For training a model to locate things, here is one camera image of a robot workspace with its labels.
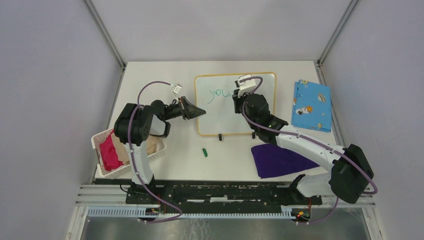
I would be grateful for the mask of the yellow framed whiteboard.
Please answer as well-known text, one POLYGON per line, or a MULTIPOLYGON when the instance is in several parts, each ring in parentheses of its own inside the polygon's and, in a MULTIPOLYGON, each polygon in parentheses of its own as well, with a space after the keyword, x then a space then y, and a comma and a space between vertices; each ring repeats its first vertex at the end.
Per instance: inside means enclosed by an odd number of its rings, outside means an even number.
POLYGON ((253 131, 240 113, 235 113, 232 94, 239 78, 259 76, 262 85, 256 94, 264 95, 271 114, 275 113, 277 75, 273 72, 245 72, 198 75, 194 79, 195 105, 206 111, 197 118, 201 136, 241 135, 253 131))

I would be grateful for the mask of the green marker cap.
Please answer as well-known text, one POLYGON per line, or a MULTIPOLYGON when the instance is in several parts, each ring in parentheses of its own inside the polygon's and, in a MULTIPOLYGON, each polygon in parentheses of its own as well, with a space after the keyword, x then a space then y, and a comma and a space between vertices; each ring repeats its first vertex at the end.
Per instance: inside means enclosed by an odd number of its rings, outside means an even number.
POLYGON ((202 148, 202 152, 203 152, 204 157, 207 158, 208 157, 207 150, 205 148, 202 148))

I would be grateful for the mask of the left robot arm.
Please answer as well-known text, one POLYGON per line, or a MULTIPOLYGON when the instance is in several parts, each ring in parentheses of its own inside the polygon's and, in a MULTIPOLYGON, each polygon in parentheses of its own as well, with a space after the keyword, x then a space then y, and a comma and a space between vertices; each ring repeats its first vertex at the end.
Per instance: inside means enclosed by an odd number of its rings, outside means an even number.
POLYGON ((138 193, 137 196, 145 204, 151 204, 157 198, 157 190, 151 186, 155 177, 147 153, 148 138, 167 138, 171 119, 181 117, 191 120, 206 113, 204 109, 190 103, 185 96, 171 104, 155 100, 148 105, 127 103, 124 106, 115 121, 114 135, 124 144, 130 160, 132 179, 129 190, 138 193))

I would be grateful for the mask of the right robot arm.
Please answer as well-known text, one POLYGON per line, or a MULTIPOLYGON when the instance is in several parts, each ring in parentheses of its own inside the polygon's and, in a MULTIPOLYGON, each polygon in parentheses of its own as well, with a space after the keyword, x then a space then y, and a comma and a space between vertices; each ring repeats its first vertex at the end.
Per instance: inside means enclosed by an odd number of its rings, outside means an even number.
POLYGON ((233 92, 234 111, 242 114, 254 134, 264 143, 290 150, 325 169, 317 175, 299 175, 289 189, 289 199, 302 204, 310 197, 335 195, 355 204, 361 195, 378 192, 374 173, 363 150, 354 144, 348 147, 321 141, 302 133, 269 110, 262 94, 233 92))

